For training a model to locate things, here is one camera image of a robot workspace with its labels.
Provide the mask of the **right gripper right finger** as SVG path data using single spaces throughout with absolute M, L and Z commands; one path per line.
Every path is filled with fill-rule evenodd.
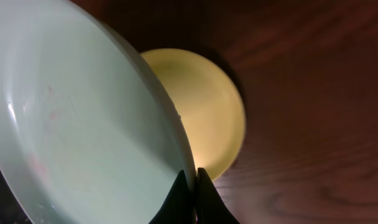
M 204 168 L 198 168 L 197 171 L 195 208 L 198 224 L 239 224 L 225 206 Z

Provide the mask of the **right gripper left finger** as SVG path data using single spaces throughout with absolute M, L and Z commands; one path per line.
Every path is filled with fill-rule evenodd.
M 195 206 L 184 170 L 175 179 L 161 208 L 150 224 L 194 224 Z

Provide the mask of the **yellow plate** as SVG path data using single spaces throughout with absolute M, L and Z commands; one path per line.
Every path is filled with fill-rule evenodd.
M 236 160 L 246 133 L 244 102 L 228 74 L 210 59 L 182 49 L 142 53 L 172 99 L 195 167 L 212 180 Z

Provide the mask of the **light blue plate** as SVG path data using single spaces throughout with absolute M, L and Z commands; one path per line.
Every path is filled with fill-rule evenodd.
M 139 53 L 70 1 L 0 1 L 0 170 L 33 223 L 148 223 L 180 171 L 181 119 Z

